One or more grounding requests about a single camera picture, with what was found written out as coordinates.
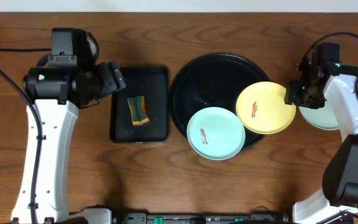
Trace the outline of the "mint plate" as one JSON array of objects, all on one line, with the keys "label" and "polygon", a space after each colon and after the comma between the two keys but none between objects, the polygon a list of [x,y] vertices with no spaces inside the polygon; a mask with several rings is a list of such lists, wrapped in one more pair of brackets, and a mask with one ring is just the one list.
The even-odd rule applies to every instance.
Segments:
[{"label": "mint plate", "polygon": [[299,107],[299,110],[307,122],[319,129],[328,131],[339,129],[333,109],[328,101],[325,101],[324,107],[319,109]]},{"label": "mint plate", "polygon": [[196,112],[188,122],[186,134],[190,146],[199,155],[216,161],[235,156],[246,140],[246,132],[239,118],[219,107]]}]

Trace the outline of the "orange green sponge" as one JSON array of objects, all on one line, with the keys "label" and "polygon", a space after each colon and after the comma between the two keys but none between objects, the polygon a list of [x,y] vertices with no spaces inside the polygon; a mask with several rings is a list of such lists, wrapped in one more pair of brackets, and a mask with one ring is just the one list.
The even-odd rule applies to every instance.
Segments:
[{"label": "orange green sponge", "polygon": [[131,120],[133,126],[140,126],[150,121],[145,109],[144,96],[130,97],[127,99],[127,102],[131,112]]}]

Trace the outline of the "yellow plate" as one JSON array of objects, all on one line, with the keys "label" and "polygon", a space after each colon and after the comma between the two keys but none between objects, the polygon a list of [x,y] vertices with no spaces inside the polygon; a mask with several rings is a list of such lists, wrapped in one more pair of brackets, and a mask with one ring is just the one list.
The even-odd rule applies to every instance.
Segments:
[{"label": "yellow plate", "polygon": [[236,115],[259,134],[274,134],[293,121],[296,106],[285,103],[286,88],[274,82],[257,82],[245,88],[236,101]]}]

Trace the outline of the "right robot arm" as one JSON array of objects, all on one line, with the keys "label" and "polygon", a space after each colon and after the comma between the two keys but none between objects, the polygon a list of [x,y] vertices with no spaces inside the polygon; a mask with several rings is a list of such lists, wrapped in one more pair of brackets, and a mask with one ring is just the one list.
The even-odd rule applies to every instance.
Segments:
[{"label": "right robot arm", "polygon": [[301,63],[285,102],[318,109],[331,105],[342,144],[323,174],[322,188],[293,205],[295,223],[330,223],[358,212],[358,68],[339,62]]}]

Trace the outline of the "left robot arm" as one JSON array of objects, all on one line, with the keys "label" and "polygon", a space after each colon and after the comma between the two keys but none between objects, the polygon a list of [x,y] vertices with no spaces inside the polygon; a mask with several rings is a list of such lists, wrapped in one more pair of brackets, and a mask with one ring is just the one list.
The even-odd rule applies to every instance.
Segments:
[{"label": "left robot arm", "polygon": [[29,132],[24,173],[13,223],[69,220],[67,169],[80,109],[125,87],[115,61],[95,64],[76,56],[49,55],[24,77]]}]

